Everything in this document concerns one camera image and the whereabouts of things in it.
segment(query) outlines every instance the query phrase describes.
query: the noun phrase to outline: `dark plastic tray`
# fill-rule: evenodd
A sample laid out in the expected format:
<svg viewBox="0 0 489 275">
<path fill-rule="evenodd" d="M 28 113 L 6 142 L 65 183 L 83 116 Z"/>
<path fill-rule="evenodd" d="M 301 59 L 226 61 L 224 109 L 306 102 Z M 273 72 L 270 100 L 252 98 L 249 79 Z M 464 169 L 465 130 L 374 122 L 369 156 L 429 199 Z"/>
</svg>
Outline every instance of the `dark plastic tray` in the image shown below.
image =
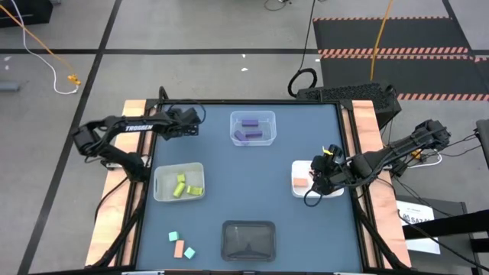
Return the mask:
<svg viewBox="0 0 489 275">
<path fill-rule="evenodd" d="M 222 224 L 223 260 L 275 259 L 275 224 L 257 221 L 226 221 Z"/>
</svg>

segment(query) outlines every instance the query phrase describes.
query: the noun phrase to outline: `paper sheet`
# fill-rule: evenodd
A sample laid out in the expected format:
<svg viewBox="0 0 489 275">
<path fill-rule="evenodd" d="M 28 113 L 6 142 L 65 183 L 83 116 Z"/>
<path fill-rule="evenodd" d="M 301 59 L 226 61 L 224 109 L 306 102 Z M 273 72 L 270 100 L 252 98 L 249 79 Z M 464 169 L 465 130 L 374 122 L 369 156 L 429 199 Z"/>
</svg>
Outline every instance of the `paper sheet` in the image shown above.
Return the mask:
<svg viewBox="0 0 489 275">
<path fill-rule="evenodd" d="M 435 219 L 433 215 L 433 209 L 426 205 L 419 205 L 410 202 L 397 201 L 397 208 L 399 209 L 400 216 L 405 218 L 411 224 L 418 222 L 427 222 Z M 406 222 L 401 219 L 402 225 L 406 225 Z M 407 249 L 411 251 L 422 251 L 432 254 L 440 254 L 440 246 L 433 240 L 428 238 L 408 240 L 406 241 Z"/>
</svg>

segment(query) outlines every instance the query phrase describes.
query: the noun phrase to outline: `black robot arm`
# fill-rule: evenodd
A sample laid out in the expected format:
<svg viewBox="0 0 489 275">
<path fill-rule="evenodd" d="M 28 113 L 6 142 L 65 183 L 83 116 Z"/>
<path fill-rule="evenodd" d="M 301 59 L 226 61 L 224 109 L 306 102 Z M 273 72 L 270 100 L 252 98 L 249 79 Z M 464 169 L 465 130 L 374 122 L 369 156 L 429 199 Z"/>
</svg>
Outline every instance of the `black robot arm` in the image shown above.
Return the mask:
<svg viewBox="0 0 489 275">
<path fill-rule="evenodd" d="M 443 150 L 449 145 L 449 138 L 450 133 L 439 121 L 428 120 L 416 126 L 411 135 L 394 141 L 384 149 L 357 154 L 342 163 L 338 162 L 342 150 L 332 145 L 322 156 L 313 159 L 311 169 L 314 184 L 311 190 L 328 195 L 343 187 L 369 184 L 386 165 L 417 149 Z"/>
<path fill-rule="evenodd" d="M 171 108 L 152 116 L 115 117 L 108 116 L 100 121 L 91 121 L 72 131 L 76 149 L 86 157 L 102 157 L 109 162 L 120 164 L 131 181 L 147 180 L 150 173 L 141 156 L 137 153 L 126 153 L 110 144 L 120 133 L 154 131 L 165 140 L 187 135 L 198 135 L 202 123 L 194 108 L 182 111 Z M 104 131 L 102 137 L 96 129 Z"/>
</svg>

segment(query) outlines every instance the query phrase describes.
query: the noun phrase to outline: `light blue block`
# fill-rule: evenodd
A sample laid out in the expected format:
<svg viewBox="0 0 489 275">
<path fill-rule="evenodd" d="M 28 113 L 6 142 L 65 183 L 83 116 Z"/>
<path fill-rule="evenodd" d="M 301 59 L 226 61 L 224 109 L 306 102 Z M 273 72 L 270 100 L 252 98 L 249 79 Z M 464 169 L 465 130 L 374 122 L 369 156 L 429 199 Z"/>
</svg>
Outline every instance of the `light blue block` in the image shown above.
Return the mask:
<svg viewBox="0 0 489 275">
<path fill-rule="evenodd" d="M 173 231 L 173 232 L 168 233 L 168 239 L 170 241 L 176 241 L 176 240 L 178 240 L 178 232 L 177 231 Z"/>
<path fill-rule="evenodd" d="M 185 253 L 183 253 L 183 254 L 185 255 L 185 257 L 192 259 L 193 255 L 195 255 L 196 252 L 192 248 L 189 247 L 185 250 Z"/>
</svg>

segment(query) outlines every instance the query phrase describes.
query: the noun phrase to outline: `concrete floor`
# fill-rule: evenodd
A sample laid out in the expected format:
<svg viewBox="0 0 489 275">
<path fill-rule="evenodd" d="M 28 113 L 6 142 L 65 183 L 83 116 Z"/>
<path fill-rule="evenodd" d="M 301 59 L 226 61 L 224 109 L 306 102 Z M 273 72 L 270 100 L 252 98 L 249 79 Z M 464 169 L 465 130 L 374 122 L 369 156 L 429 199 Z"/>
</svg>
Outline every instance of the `concrete floor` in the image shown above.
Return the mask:
<svg viewBox="0 0 489 275">
<path fill-rule="evenodd" d="M 96 49 L 115 0 L 63 0 L 49 24 L 30 29 L 52 48 Z M 296 0 L 276 12 L 263 0 L 124 0 L 108 40 L 109 49 L 301 48 L 311 1 Z M 489 49 L 485 0 L 450 0 L 474 49 Z M 388 0 L 327 0 L 316 3 L 315 16 L 382 16 Z M 396 0 L 391 16 L 446 16 L 441 0 Z M 0 29 L 0 49 L 22 48 L 17 27 Z M 39 48 L 33 40 L 29 47 Z M 315 48 L 314 35 L 309 48 Z M 17 273 L 43 203 L 80 93 L 57 95 L 52 74 L 36 57 L 0 54 L 0 80 L 23 83 L 19 93 L 0 94 L 0 267 Z M 80 79 L 88 76 L 93 55 L 68 55 Z M 56 61 L 58 86 L 70 89 L 66 71 Z M 82 122 L 121 113 L 126 99 L 157 96 L 165 86 L 171 98 L 288 99 L 287 83 L 300 55 L 105 55 L 92 87 Z M 316 55 L 305 67 L 320 70 Z M 297 87 L 307 85 L 300 79 Z M 427 118 L 440 119 L 453 141 L 471 133 L 477 119 L 487 118 L 487 102 L 401 102 L 392 139 L 409 134 Z M 472 144 L 450 149 L 457 153 Z M 482 152 L 446 158 L 437 167 L 409 170 L 403 181 L 420 195 L 464 201 L 468 211 L 489 209 L 487 167 Z M 106 172 L 88 165 L 72 148 L 60 188 L 30 272 L 82 268 L 92 235 L 93 212 Z M 489 265 L 489 258 L 483 258 Z"/>
</svg>

